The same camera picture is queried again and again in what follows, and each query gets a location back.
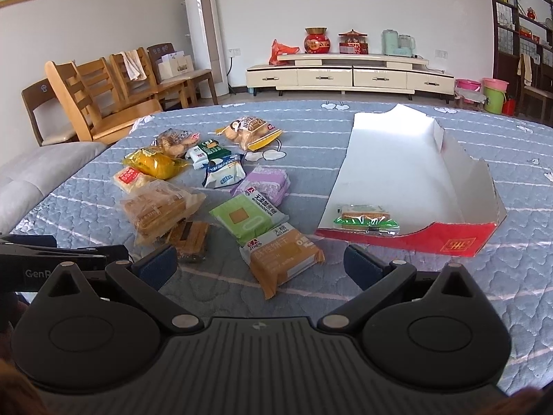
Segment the mint green kitchen appliance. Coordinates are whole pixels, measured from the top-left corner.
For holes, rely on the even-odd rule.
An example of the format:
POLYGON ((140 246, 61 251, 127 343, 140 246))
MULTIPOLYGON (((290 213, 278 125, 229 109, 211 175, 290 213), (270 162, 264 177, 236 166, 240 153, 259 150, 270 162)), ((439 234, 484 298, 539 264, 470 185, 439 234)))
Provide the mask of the mint green kitchen appliance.
POLYGON ((410 35, 386 29, 382 31, 382 53, 385 55, 415 57, 416 41, 410 35))

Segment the pink basin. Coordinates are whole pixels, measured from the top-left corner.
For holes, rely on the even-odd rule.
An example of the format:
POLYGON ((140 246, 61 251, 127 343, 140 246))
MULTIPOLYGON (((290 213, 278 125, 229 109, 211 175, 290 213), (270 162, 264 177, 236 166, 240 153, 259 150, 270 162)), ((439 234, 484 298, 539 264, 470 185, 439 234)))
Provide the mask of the pink basin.
POLYGON ((456 79, 456 88, 471 92, 479 92, 481 90, 481 83, 469 79, 456 79))

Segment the dark wooden display shelf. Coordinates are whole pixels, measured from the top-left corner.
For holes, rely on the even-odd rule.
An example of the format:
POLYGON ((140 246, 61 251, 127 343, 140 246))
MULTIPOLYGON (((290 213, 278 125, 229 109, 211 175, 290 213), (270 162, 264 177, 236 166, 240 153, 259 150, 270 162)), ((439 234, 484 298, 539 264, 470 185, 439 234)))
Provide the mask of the dark wooden display shelf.
POLYGON ((493 77, 508 83, 506 95, 516 109, 541 102, 522 95, 519 60, 532 61, 532 86, 552 91, 552 0, 492 0, 494 30, 493 77))

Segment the grey sofa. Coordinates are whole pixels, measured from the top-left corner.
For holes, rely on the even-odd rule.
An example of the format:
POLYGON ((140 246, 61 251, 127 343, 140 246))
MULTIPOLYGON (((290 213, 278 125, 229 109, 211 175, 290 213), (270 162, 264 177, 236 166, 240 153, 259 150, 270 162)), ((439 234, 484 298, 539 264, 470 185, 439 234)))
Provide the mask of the grey sofa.
POLYGON ((106 148, 100 142, 53 144, 2 165, 1 234, 10 233, 50 192, 106 148))

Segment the red plastic bag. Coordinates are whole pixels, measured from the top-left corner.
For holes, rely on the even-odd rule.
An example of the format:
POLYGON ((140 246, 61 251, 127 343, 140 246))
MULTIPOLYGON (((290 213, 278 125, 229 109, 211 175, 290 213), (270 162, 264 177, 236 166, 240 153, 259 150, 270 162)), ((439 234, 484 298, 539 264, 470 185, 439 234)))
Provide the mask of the red plastic bag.
POLYGON ((299 52, 300 52, 299 47, 292 47, 292 46, 280 43, 276 39, 274 39, 271 46, 271 57, 269 59, 269 64, 271 66, 284 65, 286 64, 286 61, 280 61, 278 57, 280 57, 281 55, 298 54, 299 52))

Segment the dark padded chair left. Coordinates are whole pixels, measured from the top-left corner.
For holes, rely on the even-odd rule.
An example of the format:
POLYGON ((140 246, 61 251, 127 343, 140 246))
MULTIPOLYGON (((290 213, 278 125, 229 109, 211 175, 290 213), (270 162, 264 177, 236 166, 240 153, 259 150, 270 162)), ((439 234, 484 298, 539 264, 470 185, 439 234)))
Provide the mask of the dark padded chair left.
POLYGON ((39 146, 64 144, 76 139, 76 133, 64 117, 61 105, 47 79, 23 89, 21 99, 39 146))

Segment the blue quilted table cover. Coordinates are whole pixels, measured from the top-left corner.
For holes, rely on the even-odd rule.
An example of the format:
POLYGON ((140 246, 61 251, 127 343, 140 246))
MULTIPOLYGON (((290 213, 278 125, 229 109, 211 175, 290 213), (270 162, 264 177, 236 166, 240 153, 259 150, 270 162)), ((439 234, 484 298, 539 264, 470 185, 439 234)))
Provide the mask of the blue quilted table cover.
MULTIPOLYGON (((125 139, 71 176, 19 222, 18 234, 51 235, 63 248, 117 245, 145 255, 113 182, 123 158, 159 133, 183 129, 212 138, 236 118, 252 115, 281 128, 282 158, 291 187, 282 209, 305 234, 316 230, 346 155, 358 112, 384 112, 385 103, 290 101, 241 103, 164 112, 138 122, 125 139)), ((544 386, 552 379, 552 130, 527 120, 428 106, 466 151, 486 160, 507 209, 505 221, 482 251, 464 265, 499 313, 512 352, 499 381, 504 391, 544 386)), ((243 262, 237 243, 213 227, 220 258, 184 265, 163 292, 200 317, 308 316, 317 319, 357 295, 342 265, 344 243, 319 240, 325 262, 284 285, 273 299, 243 262)))

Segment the white paper gift bag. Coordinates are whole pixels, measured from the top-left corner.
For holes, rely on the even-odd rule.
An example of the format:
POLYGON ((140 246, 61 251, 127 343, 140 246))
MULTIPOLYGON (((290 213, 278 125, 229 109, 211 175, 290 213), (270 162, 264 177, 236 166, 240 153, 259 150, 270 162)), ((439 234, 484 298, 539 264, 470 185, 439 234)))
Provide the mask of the white paper gift bag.
POLYGON ((158 60, 158 74, 161 81, 166 81, 194 70, 192 58, 183 50, 164 54, 158 60))

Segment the purple snack pack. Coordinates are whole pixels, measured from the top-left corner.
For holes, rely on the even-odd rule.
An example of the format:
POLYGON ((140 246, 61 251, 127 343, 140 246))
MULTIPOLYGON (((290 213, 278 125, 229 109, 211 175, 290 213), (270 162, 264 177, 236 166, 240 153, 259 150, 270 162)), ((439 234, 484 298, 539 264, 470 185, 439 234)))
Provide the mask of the purple snack pack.
POLYGON ((284 169, 273 169, 257 166, 231 191, 234 197, 245 193, 250 187, 254 187, 271 201, 272 205, 281 205, 291 185, 288 174, 284 169))

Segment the blue white snack pack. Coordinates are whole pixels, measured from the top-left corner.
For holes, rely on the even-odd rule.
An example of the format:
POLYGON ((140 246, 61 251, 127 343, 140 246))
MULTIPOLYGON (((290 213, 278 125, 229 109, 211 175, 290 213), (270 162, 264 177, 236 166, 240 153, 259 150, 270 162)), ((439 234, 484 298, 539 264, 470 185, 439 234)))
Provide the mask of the blue white snack pack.
POLYGON ((206 166, 203 187, 223 188, 242 182, 246 178, 242 160, 243 156, 240 154, 211 160, 206 166))

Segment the red white cardboard box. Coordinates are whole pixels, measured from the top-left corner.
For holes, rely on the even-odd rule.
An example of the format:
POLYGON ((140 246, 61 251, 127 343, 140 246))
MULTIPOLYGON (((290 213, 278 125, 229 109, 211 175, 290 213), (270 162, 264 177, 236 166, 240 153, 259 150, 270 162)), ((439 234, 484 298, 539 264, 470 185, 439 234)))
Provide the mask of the red white cardboard box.
POLYGON ((317 235, 457 257, 475 256, 507 211, 486 161, 432 117, 405 105, 357 112, 317 235), (335 222, 349 206, 379 206, 399 224, 384 235, 335 222))

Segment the yellow snack pack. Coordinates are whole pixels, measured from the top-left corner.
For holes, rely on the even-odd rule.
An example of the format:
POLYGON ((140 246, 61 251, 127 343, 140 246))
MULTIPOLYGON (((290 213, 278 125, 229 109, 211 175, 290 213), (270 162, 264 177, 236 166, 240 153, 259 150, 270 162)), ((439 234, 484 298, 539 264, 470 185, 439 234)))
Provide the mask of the yellow snack pack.
POLYGON ((159 180, 178 176, 188 167, 186 160, 166 155, 158 147, 144 147, 126 155, 123 164, 159 180))

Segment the red pavilion gift box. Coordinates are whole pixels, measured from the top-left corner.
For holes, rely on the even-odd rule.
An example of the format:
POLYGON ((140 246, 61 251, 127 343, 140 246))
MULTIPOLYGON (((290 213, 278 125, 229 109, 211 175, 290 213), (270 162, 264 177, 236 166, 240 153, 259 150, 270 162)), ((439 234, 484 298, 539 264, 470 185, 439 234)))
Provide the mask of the red pavilion gift box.
POLYGON ((340 54, 368 54, 367 34, 352 29, 348 32, 340 33, 338 37, 338 50, 340 54))

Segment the yellow bag small buns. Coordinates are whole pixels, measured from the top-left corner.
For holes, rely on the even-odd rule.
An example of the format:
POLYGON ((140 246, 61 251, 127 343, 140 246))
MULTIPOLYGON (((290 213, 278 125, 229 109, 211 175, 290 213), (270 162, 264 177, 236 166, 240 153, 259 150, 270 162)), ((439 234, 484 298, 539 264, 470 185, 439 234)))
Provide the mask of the yellow bag small buns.
POLYGON ((244 116, 216 130, 216 135, 238 144, 244 151, 256 152, 277 140, 283 130, 258 117, 244 116))

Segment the white standing air conditioner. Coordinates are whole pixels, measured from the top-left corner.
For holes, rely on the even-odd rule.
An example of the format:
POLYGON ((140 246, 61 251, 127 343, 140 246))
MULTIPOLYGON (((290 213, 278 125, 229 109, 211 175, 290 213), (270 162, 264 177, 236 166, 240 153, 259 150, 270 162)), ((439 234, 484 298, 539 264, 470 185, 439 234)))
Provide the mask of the white standing air conditioner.
POLYGON ((199 70, 211 70, 216 95, 227 95, 227 60, 216 0, 184 0, 184 4, 194 66, 199 70))

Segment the green biscuit pack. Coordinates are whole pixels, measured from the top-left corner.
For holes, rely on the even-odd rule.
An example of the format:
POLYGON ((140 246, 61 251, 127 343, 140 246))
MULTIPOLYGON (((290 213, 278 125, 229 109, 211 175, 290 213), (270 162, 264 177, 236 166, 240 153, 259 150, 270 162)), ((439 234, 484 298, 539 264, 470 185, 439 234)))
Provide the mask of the green biscuit pack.
POLYGON ((337 210, 333 224, 340 230, 378 235, 395 235, 400 230, 399 223, 387 210, 374 205, 343 205, 337 210))

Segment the clear bag round cookies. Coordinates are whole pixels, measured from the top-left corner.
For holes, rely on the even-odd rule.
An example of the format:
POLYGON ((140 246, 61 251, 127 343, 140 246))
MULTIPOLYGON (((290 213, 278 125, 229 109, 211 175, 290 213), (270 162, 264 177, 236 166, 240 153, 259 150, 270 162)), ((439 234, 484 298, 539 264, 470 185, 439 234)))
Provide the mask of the clear bag round cookies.
POLYGON ((199 141, 200 134, 198 132, 169 128, 154 139, 153 145, 166 156, 183 157, 199 141))

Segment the green white snack pack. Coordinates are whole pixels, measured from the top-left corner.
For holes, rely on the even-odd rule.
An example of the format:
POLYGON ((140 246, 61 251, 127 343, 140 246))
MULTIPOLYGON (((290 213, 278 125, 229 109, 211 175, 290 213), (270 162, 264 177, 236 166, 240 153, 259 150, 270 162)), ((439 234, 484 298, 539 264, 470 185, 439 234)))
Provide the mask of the green white snack pack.
POLYGON ((217 140, 205 140, 189 148, 185 154, 185 159, 191 161, 193 169, 202 169, 211 161, 216 162, 230 156, 232 152, 222 147, 217 140))

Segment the light wooden chair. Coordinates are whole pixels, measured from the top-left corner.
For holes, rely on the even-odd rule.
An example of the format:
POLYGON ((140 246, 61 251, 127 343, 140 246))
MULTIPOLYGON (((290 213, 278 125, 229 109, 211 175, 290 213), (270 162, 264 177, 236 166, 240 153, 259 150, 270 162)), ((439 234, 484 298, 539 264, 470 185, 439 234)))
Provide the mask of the light wooden chair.
POLYGON ((114 144, 129 134, 137 120, 162 111, 148 95, 125 100, 104 58, 80 66, 49 61, 44 69, 80 141, 114 144))
POLYGON ((103 57, 80 64, 77 70, 103 116, 124 108, 125 99, 120 95, 112 70, 103 57))

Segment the red round jar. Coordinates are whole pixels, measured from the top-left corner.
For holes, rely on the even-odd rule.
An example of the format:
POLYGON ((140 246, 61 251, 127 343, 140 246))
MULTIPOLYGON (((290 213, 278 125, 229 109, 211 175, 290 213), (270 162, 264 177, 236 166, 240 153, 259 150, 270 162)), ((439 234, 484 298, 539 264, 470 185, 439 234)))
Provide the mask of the red round jar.
POLYGON ((307 27, 307 35, 304 38, 304 52, 306 54, 328 54, 331 49, 331 42, 326 32, 326 27, 307 27))

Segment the white towel on chair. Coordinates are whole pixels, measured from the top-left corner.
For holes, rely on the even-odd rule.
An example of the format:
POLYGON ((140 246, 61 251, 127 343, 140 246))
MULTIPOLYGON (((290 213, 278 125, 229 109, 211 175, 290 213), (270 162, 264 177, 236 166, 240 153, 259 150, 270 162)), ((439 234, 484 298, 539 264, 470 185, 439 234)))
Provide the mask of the white towel on chair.
POLYGON ((147 79, 137 50, 126 50, 121 52, 120 55, 123 58, 126 75, 128 75, 131 82, 143 82, 147 79))

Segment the red label sachima pack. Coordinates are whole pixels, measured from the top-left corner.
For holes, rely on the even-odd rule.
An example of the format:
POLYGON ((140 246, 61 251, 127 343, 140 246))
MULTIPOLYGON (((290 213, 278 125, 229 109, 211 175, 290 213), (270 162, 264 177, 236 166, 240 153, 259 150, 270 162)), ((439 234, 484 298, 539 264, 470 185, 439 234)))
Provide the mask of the red label sachima pack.
POLYGON ((154 182, 154 177, 142 173, 137 169, 132 167, 125 167, 124 169, 119 170, 113 177, 113 182, 125 191, 126 194, 154 182))

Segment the small wooden stool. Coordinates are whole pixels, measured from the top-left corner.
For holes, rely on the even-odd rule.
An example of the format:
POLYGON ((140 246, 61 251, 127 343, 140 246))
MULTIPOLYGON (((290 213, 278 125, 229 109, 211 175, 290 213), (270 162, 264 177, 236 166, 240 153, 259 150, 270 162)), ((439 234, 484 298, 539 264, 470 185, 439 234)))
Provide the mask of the small wooden stool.
POLYGON ((459 109, 483 111, 487 97, 481 92, 456 87, 454 101, 459 109))

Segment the dark chair with bag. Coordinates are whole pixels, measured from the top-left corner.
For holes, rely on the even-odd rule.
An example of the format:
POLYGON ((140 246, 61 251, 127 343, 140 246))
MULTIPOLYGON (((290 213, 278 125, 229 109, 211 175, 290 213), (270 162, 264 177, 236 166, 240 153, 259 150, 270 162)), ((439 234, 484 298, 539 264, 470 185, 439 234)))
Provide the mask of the dark chair with bag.
POLYGON ((174 45, 172 45, 171 43, 160 43, 148 47, 146 49, 146 52, 154 70, 154 76, 156 77, 158 85, 169 88, 170 84, 174 84, 176 86, 176 90, 183 90, 185 95, 186 107, 188 107, 189 105, 195 106, 197 104, 197 87, 200 83, 203 82, 207 82, 212 102, 215 105, 218 104, 218 97, 216 94, 212 70, 209 70, 208 68, 206 70, 194 69, 190 73, 180 75, 166 81, 161 81, 158 74, 158 60, 164 54, 179 52, 179 50, 174 50, 174 45))

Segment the cream TV cabinet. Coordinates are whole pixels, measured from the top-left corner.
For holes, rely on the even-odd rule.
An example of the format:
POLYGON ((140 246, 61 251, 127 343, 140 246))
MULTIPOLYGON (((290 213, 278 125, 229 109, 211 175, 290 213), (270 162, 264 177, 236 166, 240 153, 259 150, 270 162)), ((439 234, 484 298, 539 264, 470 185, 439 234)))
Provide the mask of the cream TV cabinet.
POLYGON ((257 91, 336 91, 454 96, 454 77, 431 70, 419 57, 379 54, 282 54, 279 64, 246 70, 246 86, 257 91))

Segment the green bucket pink lid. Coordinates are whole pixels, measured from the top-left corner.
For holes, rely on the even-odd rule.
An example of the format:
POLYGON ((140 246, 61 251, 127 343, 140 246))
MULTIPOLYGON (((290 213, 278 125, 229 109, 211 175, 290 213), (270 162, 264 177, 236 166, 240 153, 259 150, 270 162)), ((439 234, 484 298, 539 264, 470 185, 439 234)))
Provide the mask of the green bucket pink lid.
POLYGON ((483 78, 483 92, 486 97, 485 110, 494 114, 501 114, 506 101, 508 83, 493 78, 483 78))

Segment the small red bucket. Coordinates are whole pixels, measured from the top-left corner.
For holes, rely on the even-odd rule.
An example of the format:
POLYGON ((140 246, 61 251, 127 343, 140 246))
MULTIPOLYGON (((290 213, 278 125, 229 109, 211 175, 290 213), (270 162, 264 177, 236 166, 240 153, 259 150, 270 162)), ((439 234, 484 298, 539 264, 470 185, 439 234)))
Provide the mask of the small red bucket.
POLYGON ((516 99, 506 99, 503 102, 502 114, 506 116, 514 116, 516 111, 516 99))

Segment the near light wooden chair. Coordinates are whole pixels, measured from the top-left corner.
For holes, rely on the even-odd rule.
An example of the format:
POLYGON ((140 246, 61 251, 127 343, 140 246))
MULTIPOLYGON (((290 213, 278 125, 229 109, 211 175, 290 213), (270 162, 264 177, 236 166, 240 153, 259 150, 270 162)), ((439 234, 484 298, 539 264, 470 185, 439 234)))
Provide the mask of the near light wooden chair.
POLYGON ((114 144, 129 134, 137 120, 162 111, 148 95, 125 100, 104 58, 80 66, 49 61, 44 69, 80 141, 114 144))

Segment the dark brown cake pack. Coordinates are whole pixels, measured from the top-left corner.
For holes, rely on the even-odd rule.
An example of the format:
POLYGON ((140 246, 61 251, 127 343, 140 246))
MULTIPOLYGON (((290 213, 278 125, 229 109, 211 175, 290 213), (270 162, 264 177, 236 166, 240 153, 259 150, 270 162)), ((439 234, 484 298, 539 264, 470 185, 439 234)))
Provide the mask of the dark brown cake pack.
POLYGON ((203 221, 182 220, 168 233, 166 243, 176 249, 178 259, 196 263, 205 259, 210 225, 203 221))

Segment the orange cracker pack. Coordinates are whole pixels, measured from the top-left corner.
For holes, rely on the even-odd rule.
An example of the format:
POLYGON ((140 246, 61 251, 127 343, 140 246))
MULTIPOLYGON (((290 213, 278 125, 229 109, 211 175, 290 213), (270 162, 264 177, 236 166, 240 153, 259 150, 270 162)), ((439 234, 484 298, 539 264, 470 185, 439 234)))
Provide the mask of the orange cracker pack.
POLYGON ((240 247, 240 254, 266 300, 273 298, 282 284, 325 262, 320 247, 290 223, 282 223, 248 241, 240 247))

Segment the clear bag brown pastries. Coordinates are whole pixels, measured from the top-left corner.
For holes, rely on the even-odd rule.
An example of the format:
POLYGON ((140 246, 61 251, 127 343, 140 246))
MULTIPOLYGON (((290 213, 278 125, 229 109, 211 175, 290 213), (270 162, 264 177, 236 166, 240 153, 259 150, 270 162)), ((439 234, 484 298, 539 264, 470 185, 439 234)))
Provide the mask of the clear bag brown pastries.
POLYGON ((131 192, 120 206, 135 230, 135 245, 148 246, 199 211, 206 195, 156 180, 131 192))

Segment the chair by shelf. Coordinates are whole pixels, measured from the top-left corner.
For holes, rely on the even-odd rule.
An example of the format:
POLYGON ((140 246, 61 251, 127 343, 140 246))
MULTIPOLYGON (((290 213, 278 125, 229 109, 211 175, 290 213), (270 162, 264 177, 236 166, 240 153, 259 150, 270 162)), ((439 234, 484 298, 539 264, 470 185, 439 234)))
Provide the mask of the chair by shelf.
POLYGON ((529 54, 520 54, 517 76, 519 85, 516 117, 531 118, 529 110, 532 108, 531 101, 535 100, 540 106, 537 120, 540 124, 545 124, 551 117, 552 92, 539 87, 539 66, 529 54))

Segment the light green cracker pack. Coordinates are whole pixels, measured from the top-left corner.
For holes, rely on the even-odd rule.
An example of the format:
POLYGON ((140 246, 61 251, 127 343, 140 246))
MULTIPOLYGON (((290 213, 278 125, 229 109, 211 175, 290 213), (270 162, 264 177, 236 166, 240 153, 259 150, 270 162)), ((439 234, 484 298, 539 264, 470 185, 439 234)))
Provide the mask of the light green cracker pack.
POLYGON ((210 211, 239 246, 289 220, 265 195, 251 187, 210 211))

